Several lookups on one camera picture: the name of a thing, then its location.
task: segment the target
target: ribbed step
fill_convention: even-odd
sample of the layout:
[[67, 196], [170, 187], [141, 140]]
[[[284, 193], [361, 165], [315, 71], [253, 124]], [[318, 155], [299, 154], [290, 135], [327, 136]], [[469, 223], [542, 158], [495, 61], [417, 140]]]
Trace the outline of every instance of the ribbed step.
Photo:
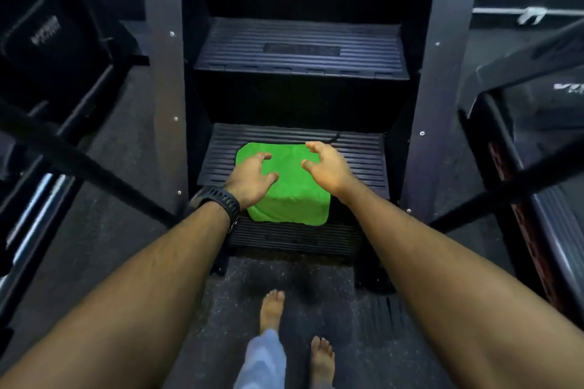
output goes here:
[[[246, 143], [323, 141], [335, 136], [334, 131], [326, 130], [216, 123], [197, 184], [222, 186], [235, 166], [237, 151]], [[390, 198], [382, 134], [340, 132], [332, 146], [346, 158], [358, 179], [381, 197]]]
[[194, 68], [409, 79], [398, 25], [217, 17]]
[[235, 248], [354, 259], [362, 238], [358, 228], [341, 223], [307, 226], [298, 223], [254, 222], [247, 215], [242, 215], [229, 236], [228, 243]]

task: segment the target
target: hand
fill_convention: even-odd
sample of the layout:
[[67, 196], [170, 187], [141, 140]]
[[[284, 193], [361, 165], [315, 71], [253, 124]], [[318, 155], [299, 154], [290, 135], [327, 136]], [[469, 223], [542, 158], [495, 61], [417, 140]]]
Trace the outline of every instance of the hand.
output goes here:
[[263, 199], [276, 181], [280, 178], [277, 172], [262, 174], [262, 163], [272, 158], [270, 153], [257, 153], [246, 158], [237, 165], [225, 182], [224, 189], [233, 194], [239, 202], [241, 210], [255, 205]]
[[317, 185], [347, 204], [350, 187], [358, 183], [345, 157], [329, 144], [306, 142], [310, 152], [317, 153], [320, 163], [303, 160], [302, 167], [312, 175]]

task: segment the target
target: light blue pants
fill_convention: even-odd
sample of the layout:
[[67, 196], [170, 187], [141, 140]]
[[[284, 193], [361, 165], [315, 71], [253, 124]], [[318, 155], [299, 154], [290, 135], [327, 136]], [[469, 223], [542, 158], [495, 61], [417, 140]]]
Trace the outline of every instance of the light blue pants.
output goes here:
[[[284, 389], [286, 354], [278, 333], [268, 329], [253, 338], [245, 352], [245, 363], [239, 371], [234, 389]], [[319, 386], [312, 389], [332, 389]]]

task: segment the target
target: bare foot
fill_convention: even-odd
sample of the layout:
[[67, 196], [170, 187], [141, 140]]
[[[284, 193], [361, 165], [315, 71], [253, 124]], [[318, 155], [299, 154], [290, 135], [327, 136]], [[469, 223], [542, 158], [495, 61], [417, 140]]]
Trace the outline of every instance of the bare foot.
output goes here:
[[331, 344], [324, 338], [314, 337], [310, 349], [312, 350], [310, 386], [312, 388], [332, 386], [332, 379], [335, 376], [335, 353], [332, 352]]
[[262, 309], [259, 311], [259, 334], [266, 329], [278, 332], [280, 318], [284, 310], [284, 291], [272, 290], [263, 298]]

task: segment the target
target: green cloth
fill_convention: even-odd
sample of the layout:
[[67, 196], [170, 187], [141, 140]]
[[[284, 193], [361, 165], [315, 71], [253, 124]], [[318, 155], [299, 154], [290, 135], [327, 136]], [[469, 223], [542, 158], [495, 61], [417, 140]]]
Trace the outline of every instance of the green cloth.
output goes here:
[[280, 179], [259, 203], [248, 209], [252, 220], [304, 223], [311, 226], [325, 224], [331, 194], [318, 186], [312, 176], [300, 166], [304, 159], [318, 163], [318, 154], [313, 154], [303, 144], [247, 143], [237, 151], [235, 164], [240, 164], [258, 152], [272, 154], [271, 160], [263, 162], [262, 173], [275, 171]]

